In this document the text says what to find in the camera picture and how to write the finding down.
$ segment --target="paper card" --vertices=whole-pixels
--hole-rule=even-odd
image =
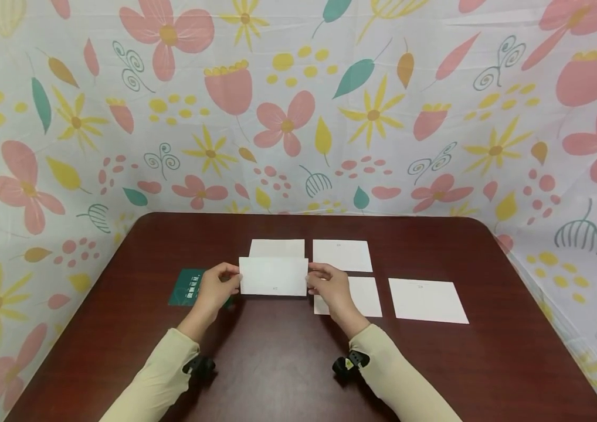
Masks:
[[[303,239],[252,239],[249,257],[306,257],[306,241]]]
[[[373,277],[350,277],[350,294],[355,307],[365,317],[382,317],[376,280]],[[315,296],[315,315],[329,315],[329,307],[320,295]]]
[[[240,258],[240,293],[271,296],[306,296],[306,258]]]
[[[365,240],[313,240],[313,262],[331,264],[342,271],[370,273],[371,257]]]
[[[391,278],[390,290],[398,318],[469,324],[456,287],[449,281]]]

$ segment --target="hand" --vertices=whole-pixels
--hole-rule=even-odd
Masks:
[[[221,277],[227,274],[232,275],[230,280],[222,281]],[[240,293],[241,279],[240,268],[225,262],[205,271],[195,305],[177,329],[200,343],[205,330],[214,322],[230,295]]]
[[[319,294],[329,307],[331,319],[352,339],[369,326],[367,320],[357,310],[350,294],[348,274],[329,264],[310,263],[306,280],[308,293]]]

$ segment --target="pink dot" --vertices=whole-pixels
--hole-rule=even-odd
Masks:
[[[73,240],[67,240],[62,245],[64,253],[73,253],[76,250],[76,243]]]
[[[542,189],[544,192],[549,192],[554,189],[554,187],[557,185],[557,182],[552,176],[546,174],[540,178],[540,182],[538,184],[540,185],[540,189]]]
[[[346,170],[352,170],[357,167],[357,161],[353,161],[353,160],[343,161],[343,163],[341,164],[341,167],[343,167]]]

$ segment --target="green leaf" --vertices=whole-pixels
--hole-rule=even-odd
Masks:
[[[43,85],[35,77],[31,78],[31,90],[33,93],[33,103],[35,103],[36,110],[38,111],[38,117],[40,117],[40,121],[43,124],[43,130],[47,133],[50,123],[52,123],[50,100],[47,98],[47,93]]]
[[[322,12],[322,18],[325,22],[334,22],[336,19],[343,16],[352,0],[329,0],[327,5],[324,6],[324,12]]]
[[[369,76],[374,72],[374,67],[374,61],[371,59],[360,60],[351,67],[348,67],[348,70],[345,71],[341,78],[340,84],[338,84],[337,93],[334,94],[334,98],[352,93],[364,85]]]
[[[130,203],[137,205],[137,207],[143,207],[148,204],[148,198],[138,190],[123,188],[125,196],[128,197]]]
[[[369,206],[369,195],[362,190],[359,186],[357,186],[357,191],[355,192],[355,198],[352,199],[353,204],[355,204],[355,208],[357,209],[365,209]]]

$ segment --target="card held in hands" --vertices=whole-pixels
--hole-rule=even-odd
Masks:
[[[240,258],[241,294],[306,296],[306,258]]]

